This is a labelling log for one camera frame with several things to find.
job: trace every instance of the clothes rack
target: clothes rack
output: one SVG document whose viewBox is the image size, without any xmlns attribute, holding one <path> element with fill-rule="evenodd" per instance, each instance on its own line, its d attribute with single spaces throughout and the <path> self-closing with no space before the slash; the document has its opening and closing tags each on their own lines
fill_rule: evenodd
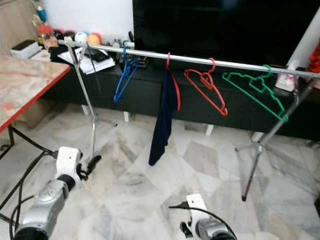
<svg viewBox="0 0 320 240">
<path fill-rule="evenodd" d="M 84 52 L 86 48 L 89 46 L 91 49 L 96 49 L 96 50 L 105 50 L 108 52 L 115 52 L 115 53 L 123 53 L 124 49 L 123 48 L 118 48 L 118 47 L 111 47 L 111 46 L 104 46 L 104 45 L 92 45 L 92 44 L 84 44 L 84 43 L 79 43 L 75 41 L 64 41 L 64 40 L 59 40 L 59 44 L 61 45 L 66 45 L 68 47 L 68 50 L 72 56 L 73 63 L 75 66 L 75 71 L 78 76 L 78 80 L 80 82 L 82 91 L 84 93 L 86 102 L 88 104 L 88 107 L 90 109 L 90 113 L 92 115 L 92 142 L 91 142 L 91 156 L 94 154 L 94 146 L 95 146 L 95 129 L 96 129 L 96 114 L 94 112 L 94 109 L 92 107 L 91 101 L 89 99 L 85 84 L 82 79 L 82 75 L 80 73 L 80 62 L 82 60 L 82 57 L 84 55 Z M 76 56 L 74 52 L 72 51 L 72 47 L 82 47 L 82 51 L 79 57 L 79 60 L 76 59 Z M 130 55 L 137 55 L 137 56 L 143 56 L 143 57 L 150 57 L 150 58 L 156 58 L 156 59 L 168 59 L 168 55 L 164 53 L 157 53 L 157 52 L 151 52 L 151 51 L 144 51 L 144 50 L 134 50 L 134 49 L 127 49 L 126 50 L 127 54 Z M 189 56 L 179 56 L 179 55 L 170 55 L 170 60 L 175 60 L 175 61 L 181 61 L 181 62 L 188 62 L 188 63 L 195 63 L 195 64 L 204 64 L 204 65 L 212 65 L 213 62 L 210 59 L 204 59 L 204 58 L 197 58 L 197 57 L 189 57 Z M 251 65 L 251 64 L 244 64 L 244 63 L 238 63 L 238 62 L 228 62 L 228 61 L 215 61 L 216 66 L 220 67 L 226 67 L 226 68 L 234 68 L 234 69 L 242 69 L 242 70 L 251 70 L 251 71 L 259 71 L 259 72 L 269 72 L 270 70 L 274 74 L 288 74 L 288 75 L 293 75 L 295 78 L 297 77 L 303 77 L 309 79 L 309 83 L 307 87 L 302 91 L 301 94 L 296 93 L 295 94 L 295 100 L 294 103 L 289 107 L 289 109 L 284 113 L 283 119 L 279 120 L 274 127 L 268 132 L 264 133 L 262 137 L 258 140 L 258 142 L 255 142 L 254 144 L 250 146 L 244 146 L 244 147 L 238 147 L 235 150 L 236 151 L 241 151 L 243 149 L 248 149 L 251 147 L 255 147 L 256 151 L 256 156 L 253 161 L 249 178 L 247 181 L 247 185 L 245 187 L 244 193 L 242 195 L 242 200 L 246 201 L 247 195 L 250 190 L 250 186 L 253 180 L 253 177 L 255 175 L 255 171 L 259 162 L 259 159 L 264 151 L 265 145 L 267 142 L 276 134 L 276 132 L 281 128 L 281 126 L 285 122 L 285 117 L 290 116 L 300 105 L 300 103 L 306 99 L 306 97 L 309 95 L 311 92 L 314 84 L 317 81 L 320 81 L 320 74 L 314 73 L 314 72 L 306 72 L 306 71 L 298 71 L 298 70 L 290 70 L 290 69 L 285 69 L 285 68 L 276 68 L 276 67 L 271 67 L 267 68 L 265 66 L 259 66 L 259 65 Z"/>
</svg>

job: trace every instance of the tv screen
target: tv screen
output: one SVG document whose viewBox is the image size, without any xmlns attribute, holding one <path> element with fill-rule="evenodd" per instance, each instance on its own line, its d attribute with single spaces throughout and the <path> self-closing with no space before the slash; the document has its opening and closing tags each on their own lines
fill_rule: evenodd
<svg viewBox="0 0 320 240">
<path fill-rule="evenodd" d="M 285 66 L 317 0 L 133 0 L 135 48 Z"/>
</svg>

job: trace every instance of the red hanger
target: red hanger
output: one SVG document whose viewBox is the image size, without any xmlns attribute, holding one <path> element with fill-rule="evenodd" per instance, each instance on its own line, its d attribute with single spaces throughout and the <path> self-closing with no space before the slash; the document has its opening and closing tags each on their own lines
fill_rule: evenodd
<svg viewBox="0 0 320 240">
<path fill-rule="evenodd" d="M 178 86 L 177 80 L 176 80 L 174 74 L 172 73 L 172 71 L 170 70 L 169 63 L 170 63 L 170 52 L 168 52 L 168 58 L 166 59 L 165 68 L 168 70 L 168 72 L 172 76 L 174 87 L 175 87 L 175 91 L 176 91 L 177 103 L 178 103 L 177 110 L 180 111 L 181 110 L 180 90 L 179 90 L 179 86 Z"/>
<path fill-rule="evenodd" d="M 184 76 L 186 77 L 186 79 L 188 79 L 188 81 L 195 87 L 195 89 L 198 90 L 198 92 L 204 97 L 205 100 L 207 100 L 222 116 L 226 117 L 228 116 L 228 109 L 226 108 L 226 104 L 224 101 L 224 98 L 222 97 L 221 93 L 219 92 L 218 88 L 214 85 L 214 80 L 211 76 L 210 73 L 212 73 L 215 68 L 216 68 L 216 62 L 215 60 L 211 57 L 209 58 L 212 62 L 213 62 L 213 66 L 211 69 L 209 69 L 208 72 L 199 72 L 197 70 L 194 69 L 187 69 L 184 71 Z M 218 107 L 195 83 L 194 81 L 191 80 L 191 78 L 189 77 L 189 73 L 196 73 L 200 75 L 200 80 L 201 82 L 209 89 L 209 90 L 214 90 L 215 93 L 218 95 L 221 103 L 222 103 L 222 107 Z"/>
</svg>

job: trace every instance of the white ball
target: white ball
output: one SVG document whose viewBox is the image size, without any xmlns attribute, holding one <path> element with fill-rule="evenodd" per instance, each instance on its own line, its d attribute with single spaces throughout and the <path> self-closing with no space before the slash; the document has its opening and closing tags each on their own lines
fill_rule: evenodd
<svg viewBox="0 0 320 240">
<path fill-rule="evenodd" d="M 75 36 L 74 36 L 74 40 L 77 42 L 77 43 L 81 43 L 81 44 L 85 44 L 87 42 L 87 34 L 85 32 L 78 32 Z"/>
</svg>

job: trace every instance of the dark blue cloth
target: dark blue cloth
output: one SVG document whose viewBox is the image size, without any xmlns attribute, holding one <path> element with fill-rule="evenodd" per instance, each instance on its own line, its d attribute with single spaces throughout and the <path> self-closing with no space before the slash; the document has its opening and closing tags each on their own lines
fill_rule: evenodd
<svg viewBox="0 0 320 240">
<path fill-rule="evenodd" d="M 172 72 L 165 70 L 161 86 L 160 107 L 156 120 L 149 157 L 149 165 L 153 166 L 165 152 L 171 134 L 172 117 L 180 109 L 180 92 Z"/>
</svg>

